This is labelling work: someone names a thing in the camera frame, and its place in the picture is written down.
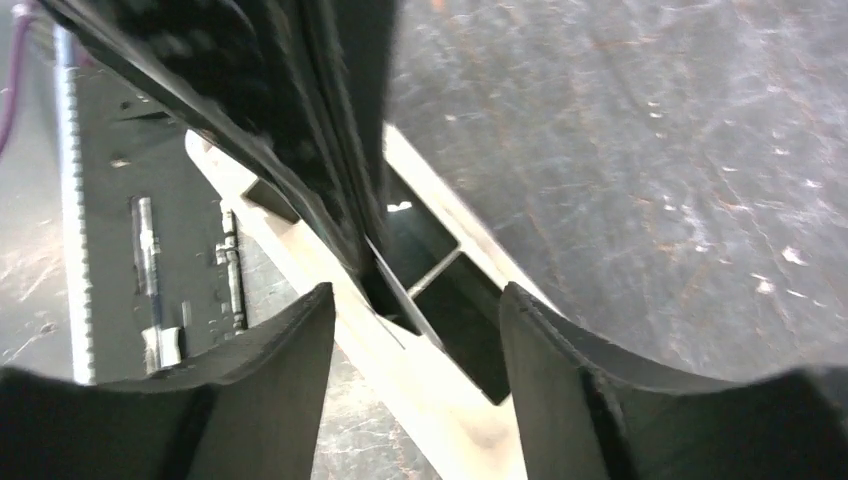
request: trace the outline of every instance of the purple wire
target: purple wire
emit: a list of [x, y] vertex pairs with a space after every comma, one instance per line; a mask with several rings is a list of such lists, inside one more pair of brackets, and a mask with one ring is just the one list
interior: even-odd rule
[[9, 59], [9, 76], [6, 80], [6, 91], [3, 97], [3, 113], [0, 114], [0, 158], [6, 150], [18, 110], [18, 96], [21, 85], [21, 73], [24, 63], [24, 42], [26, 35], [35, 19], [33, 10], [35, 2], [30, 0], [24, 4], [25, 11], [15, 21], [15, 31], [12, 38], [12, 49]]

